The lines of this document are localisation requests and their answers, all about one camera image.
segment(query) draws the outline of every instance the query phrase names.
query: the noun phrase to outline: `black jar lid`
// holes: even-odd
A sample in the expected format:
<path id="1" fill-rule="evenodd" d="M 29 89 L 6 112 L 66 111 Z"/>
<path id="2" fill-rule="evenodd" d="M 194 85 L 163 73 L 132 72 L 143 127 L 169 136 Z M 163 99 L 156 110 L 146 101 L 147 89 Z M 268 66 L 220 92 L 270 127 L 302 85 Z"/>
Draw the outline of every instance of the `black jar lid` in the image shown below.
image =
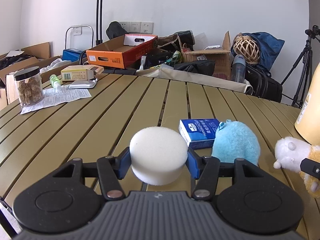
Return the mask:
<path id="1" fill-rule="evenodd" d="M 39 67 L 31 67 L 18 71 L 13 75 L 15 81 L 24 80 L 40 73 Z"/>

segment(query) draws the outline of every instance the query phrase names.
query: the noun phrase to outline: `light blue stuffed animal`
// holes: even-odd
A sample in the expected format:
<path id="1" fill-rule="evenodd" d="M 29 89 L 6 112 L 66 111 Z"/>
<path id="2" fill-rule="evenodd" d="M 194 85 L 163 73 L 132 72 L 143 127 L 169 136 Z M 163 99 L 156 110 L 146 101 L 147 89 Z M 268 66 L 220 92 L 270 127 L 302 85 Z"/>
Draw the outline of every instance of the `light blue stuffed animal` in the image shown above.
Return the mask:
<path id="1" fill-rule="evenodd" d="M 257 165 L 260 145 L 248 126 L 227 120 L 221 122 L 216 131 L 212 156 L 224 163 L 233 163 L 236 158 L 244 158 Z"/>

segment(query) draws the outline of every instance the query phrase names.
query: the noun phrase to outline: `yellow bottle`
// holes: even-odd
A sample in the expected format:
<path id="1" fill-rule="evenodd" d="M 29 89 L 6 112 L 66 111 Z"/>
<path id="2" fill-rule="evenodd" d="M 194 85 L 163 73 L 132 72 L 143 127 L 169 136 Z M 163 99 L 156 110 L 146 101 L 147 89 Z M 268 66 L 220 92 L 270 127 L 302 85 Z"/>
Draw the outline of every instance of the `yellow bottle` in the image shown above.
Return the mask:
<path id="1" fill-rule="evenodd" d="M 320 63 L 294 126 L 308 143 L 320 145 Z"/>

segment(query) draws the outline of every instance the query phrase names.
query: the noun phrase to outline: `olive green table top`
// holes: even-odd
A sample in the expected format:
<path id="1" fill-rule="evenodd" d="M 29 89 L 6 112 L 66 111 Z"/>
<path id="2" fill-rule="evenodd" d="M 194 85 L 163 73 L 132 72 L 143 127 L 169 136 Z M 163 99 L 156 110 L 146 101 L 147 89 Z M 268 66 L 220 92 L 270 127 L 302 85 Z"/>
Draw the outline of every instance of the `olive green table top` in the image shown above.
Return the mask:
<path id="1" fill-rule="evenodd" d="M 307 193 L 299 174 L 273 168 L 276 142 L 286 136 L 301 138 L 293 125 L 298 109 L 194 83 L 116 74 L 102 74 L 99 79 L 90 90 L 91 98 L 23 115 L 19 102 L 14 101 L 0 111 L 0 196 L 9 205 L 22 190 L 69 159 L 95 162 L 105 155 L 119 155 L 131 137 L 145 127 L 178 131 L 180 119 L 231 119 L 245 123 L 258 137 L 259 167 L 303 199 L 305 213 L 297 231 L 306 239 L 320 238 L 317 200 Z M 211 149 L 197 153 L 210 155 Z M 175 182 L 166 186 L 145 185 L 131 169 L 120 182 L 126 193 L 185 190 L 188 194 L 196 183 L 186 167 Z M 86 179 L 86 185 L 100 192 L 96 180 Z M 230 178 L 219 179 L 217 194 L 230 185 Z"/>

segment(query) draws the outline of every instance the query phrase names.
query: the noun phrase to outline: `wicker ball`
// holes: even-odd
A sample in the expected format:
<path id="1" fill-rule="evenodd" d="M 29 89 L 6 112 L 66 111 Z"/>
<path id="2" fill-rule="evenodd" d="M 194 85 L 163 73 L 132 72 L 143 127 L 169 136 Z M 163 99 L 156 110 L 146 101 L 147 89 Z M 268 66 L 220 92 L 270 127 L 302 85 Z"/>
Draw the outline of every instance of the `wicker ball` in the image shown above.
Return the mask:
<path id="1" fill-rule="evenodd" d="M 238 34 L 234 39 L 233 50 L 236 54 L 243 55 L 249 64 L 258 64 L 260 61 L 259 46 L 250 36 Z"/>

